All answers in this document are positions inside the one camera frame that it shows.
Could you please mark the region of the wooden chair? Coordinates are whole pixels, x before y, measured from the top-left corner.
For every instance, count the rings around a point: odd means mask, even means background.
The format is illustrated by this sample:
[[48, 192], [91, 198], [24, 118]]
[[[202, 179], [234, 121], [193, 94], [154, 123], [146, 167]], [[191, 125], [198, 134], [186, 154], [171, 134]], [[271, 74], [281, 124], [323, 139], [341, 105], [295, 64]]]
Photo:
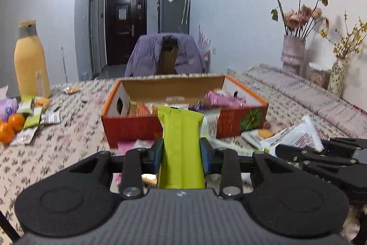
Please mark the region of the wooden chair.
[[173, 36], [165, 36], [162, 40], [162, 48], [157, 63], [158, 75], [176, 74], [175, 61], [178, 56], [177, 39]]

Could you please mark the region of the green snack bar packet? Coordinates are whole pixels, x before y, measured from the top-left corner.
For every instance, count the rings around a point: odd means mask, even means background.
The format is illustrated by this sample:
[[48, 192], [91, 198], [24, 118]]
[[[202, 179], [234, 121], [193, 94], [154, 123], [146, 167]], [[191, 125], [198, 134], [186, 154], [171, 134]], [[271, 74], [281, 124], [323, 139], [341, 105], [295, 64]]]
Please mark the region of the green snack bar packet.
[[204, 189], [200, 131], [204, 115], [168, 106], [158, 107], [164, 150], [159, 189]]

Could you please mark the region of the small peanut packet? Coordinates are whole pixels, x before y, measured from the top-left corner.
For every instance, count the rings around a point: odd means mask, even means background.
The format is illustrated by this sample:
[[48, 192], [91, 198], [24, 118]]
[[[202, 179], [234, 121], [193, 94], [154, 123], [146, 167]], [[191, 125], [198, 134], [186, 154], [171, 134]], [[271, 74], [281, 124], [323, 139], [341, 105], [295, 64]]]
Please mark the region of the small peanut packet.
[[81, 88], [78, 87], [78, 86], [67, 86], [64, 89], [64, 93], [67, 94], [67, 95], [73, 95], [73, 94], [79, 92], [80, 90], [81, 90]]

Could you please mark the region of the floral small vase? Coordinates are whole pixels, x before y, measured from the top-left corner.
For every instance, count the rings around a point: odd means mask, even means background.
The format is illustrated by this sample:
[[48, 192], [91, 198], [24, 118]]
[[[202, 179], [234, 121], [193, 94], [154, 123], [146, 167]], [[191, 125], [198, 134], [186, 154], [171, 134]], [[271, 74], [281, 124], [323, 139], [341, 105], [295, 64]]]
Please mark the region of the floral small vase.
[[343, 92], [345, 70], [345, 59], [337, 57], [331, 68], [327, 90], [338, 97], [340, 97]]

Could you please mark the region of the dark entrance door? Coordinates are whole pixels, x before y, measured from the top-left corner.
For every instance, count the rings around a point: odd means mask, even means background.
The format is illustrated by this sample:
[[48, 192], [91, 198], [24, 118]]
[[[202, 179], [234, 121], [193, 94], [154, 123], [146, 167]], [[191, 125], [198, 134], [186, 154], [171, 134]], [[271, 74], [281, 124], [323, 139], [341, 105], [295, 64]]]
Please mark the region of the dark entrance door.
[[107, 64], [127, 64], [136, 42], [147, 33], [147, 0], [106, 0]]

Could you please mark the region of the dried pink roses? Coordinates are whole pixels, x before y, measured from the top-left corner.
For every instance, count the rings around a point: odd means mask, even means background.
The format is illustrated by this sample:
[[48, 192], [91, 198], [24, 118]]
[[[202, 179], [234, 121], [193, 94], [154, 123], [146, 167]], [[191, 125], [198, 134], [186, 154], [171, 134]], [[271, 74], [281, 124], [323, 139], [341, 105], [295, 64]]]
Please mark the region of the dried pink roses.
[[323, 16], [320, 5], [327, 6], [333, 0], [316, 0], [313, 6], [304, 4], [304, 0], [297, 0], [295, 9], [286, 11], [281, 0], [275, 0], [277, 6], [270, 12], [274, 22], [281, 22], [286, 36], [305, 40], [311, 30], [321, 22], [328, 22]]

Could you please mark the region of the pink snack packet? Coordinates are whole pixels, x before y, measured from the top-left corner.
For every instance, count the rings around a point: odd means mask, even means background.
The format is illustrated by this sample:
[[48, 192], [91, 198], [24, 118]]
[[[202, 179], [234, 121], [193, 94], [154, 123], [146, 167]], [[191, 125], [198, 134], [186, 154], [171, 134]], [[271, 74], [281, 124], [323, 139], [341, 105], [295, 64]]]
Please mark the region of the pink snack packet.
[[223, 95], [214, 91], [209, 91], [204, 97], [202, 97], [202, 102], [206, 106], [211, 107], [240, 108], [247, 106], [245, 98]]

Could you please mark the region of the white snack packet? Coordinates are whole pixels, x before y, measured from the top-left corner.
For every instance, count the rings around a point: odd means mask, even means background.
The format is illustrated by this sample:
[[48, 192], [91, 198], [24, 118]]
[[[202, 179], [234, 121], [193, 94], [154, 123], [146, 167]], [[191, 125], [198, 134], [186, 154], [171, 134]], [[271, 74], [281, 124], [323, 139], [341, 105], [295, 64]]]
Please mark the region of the white snack packet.
[[274, 155], [275, 148], [280, 144], [302, 149], [308, 147], [316, 152], [321, 152], [324, 149], [309, 115], [304, 116], [299, 123], [261, 141], [259, 148]]

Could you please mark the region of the yellow thermos bottle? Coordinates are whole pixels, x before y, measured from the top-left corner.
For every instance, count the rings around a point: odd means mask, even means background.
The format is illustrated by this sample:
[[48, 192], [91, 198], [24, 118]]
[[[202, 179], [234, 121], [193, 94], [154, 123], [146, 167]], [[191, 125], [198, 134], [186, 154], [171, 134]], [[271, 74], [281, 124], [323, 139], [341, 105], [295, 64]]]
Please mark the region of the yellow thermos bottle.
[[37, 35], [36, 20], [19, 22], [14, 68], [21, 96], [51, 96], [45, 54]]

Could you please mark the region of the purple jacket on chair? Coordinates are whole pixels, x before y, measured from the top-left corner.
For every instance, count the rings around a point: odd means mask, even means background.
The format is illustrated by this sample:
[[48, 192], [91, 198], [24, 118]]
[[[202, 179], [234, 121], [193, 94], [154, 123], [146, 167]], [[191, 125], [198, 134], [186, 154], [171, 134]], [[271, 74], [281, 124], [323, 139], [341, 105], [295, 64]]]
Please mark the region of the purple jacket on chair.
[[138, 38], [124, 76], [205, 72], [203, 55], [191, 35], [163, 33]]

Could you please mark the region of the small green snack packet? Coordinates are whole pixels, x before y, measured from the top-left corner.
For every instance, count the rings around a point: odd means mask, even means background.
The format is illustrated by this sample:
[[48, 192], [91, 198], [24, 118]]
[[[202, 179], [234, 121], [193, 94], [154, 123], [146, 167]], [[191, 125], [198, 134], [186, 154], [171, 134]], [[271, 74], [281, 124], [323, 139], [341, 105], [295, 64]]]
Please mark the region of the small green snack packet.
[[20, 105], [17, 114], [33, 114], [34, 96], [25, 95], [21, 97]]

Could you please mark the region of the pink textured vase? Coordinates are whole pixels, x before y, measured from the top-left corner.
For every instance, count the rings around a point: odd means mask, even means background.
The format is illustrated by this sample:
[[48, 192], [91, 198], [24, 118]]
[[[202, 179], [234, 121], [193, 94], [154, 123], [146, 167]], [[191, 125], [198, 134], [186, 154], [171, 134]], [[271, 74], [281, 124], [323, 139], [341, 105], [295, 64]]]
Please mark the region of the pink textured vase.
[[283, 63], [282, 70], [287, 73], [300, 75], [301, 67], [305, 59], [306, 40], [284, 35], [281, 62]]

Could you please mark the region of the red cardboard box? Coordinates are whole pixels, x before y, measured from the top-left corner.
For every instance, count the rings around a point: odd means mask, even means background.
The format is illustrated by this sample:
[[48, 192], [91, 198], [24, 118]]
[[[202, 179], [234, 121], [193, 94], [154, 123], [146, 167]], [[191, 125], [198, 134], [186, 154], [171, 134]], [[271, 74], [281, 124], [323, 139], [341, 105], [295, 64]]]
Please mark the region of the red cardboard box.
[[269, 104], [229, 75], [129, 77], [116, 82], [102, 108], [108, 144], [161, 137], [217, 139], [264, 125]]

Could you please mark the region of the orange tangerine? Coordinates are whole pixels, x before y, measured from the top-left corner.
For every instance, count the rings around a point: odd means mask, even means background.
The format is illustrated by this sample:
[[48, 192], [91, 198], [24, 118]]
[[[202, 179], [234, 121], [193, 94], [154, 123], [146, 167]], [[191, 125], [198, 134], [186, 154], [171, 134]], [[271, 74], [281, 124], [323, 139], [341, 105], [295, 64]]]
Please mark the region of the orange tangerine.
[[8, 118], [8, 124], [12, 127], [14, 132], [20, 132], [24, 127], [25, 118], [22, 114], [12, 114]]
[[10, 144], [14, 139], [14, 130], [8, 123], [1, 122], [0, 124], [0, 142]]

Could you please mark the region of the patterned table cloth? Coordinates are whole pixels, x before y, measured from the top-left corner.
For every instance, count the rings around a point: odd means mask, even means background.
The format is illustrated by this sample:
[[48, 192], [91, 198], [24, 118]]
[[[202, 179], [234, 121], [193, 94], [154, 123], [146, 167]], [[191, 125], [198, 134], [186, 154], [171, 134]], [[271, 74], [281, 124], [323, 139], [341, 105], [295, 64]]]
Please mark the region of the patterned table cloth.
[[[310, 116], [321, 139], [366, 137], [366, 112], [299, 76], [266, 65], [231, 75], [268, 102], [266, 126], [273, 132]], [[39, 129], [28, 146], [1, 147], [1, 211], [17, 231], [14, 204], [25, 187], [109, 148], [100, 114], [113, 85], [81, 82], [81, 92], [71, 96], [54, 86], [50, 107], [61, 123]]]

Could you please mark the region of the purple tissue pack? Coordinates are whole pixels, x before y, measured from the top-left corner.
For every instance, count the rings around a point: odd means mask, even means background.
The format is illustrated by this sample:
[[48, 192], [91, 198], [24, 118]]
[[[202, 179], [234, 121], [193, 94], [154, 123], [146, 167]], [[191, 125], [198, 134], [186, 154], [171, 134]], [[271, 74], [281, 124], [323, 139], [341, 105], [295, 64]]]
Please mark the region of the purple tissue pack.
[[9, 117], [18, 110], [16, 98], [5, 98], [0, 100], [0, 121], [7, 122]]

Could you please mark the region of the grey refrigerator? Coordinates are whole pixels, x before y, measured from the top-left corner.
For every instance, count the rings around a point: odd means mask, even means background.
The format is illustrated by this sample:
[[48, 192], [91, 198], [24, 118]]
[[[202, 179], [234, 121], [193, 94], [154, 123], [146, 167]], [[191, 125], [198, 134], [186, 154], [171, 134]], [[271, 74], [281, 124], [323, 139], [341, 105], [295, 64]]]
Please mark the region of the grey refrigerator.
[[158, 32], [189, 34], [189, 0], [158, 0]]

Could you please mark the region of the yellow flower branches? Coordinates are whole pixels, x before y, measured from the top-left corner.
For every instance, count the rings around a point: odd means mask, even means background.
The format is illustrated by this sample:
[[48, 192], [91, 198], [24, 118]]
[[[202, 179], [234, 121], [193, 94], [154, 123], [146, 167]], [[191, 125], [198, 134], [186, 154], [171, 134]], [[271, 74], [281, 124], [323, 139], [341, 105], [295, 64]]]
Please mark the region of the yellow flower branches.
[[350, 54], [358, 54], [360, 52], [361, 47], [364, 44], [364, 40], [366, 39], [366, 22], [362, 21], [360, 17], [358, 18], [358, 22], [355, 23], [353, 27], [349, 28], [348, 14], [347, 12], [344, 12], [343, 23], [345, 25], [345, 33], [343, 34], [337, 28], [334, 28], [332, 31], [333, 34], [337, 35], [338, 40], [332, 40], [329, 37], [329, 20], [324, 17], [322, 21], [319, 34], [323, 39], [326, 39], [334, 46], [333, 53], [336, 58], [347, 61]]

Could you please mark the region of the glass jar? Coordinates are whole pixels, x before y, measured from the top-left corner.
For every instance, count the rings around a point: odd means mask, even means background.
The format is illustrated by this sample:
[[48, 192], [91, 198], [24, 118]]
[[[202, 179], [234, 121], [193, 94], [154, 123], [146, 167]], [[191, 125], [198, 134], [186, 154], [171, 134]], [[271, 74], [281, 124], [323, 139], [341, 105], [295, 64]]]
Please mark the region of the glass jar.
[[309, 62], [307, 79], [324, 89], [327, 89], [331, 69], [327, 69], [316, 63]]

